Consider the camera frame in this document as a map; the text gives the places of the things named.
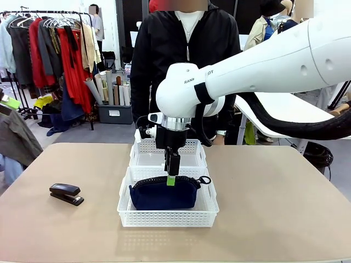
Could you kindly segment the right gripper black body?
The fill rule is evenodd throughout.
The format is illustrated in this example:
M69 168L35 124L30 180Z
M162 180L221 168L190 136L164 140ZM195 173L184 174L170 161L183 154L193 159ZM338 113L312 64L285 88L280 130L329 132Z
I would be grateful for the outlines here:
M165 150L169 147L173 150L178 150L185 146L187 133L187 130L174 131L157 126L155 137L156 148Z

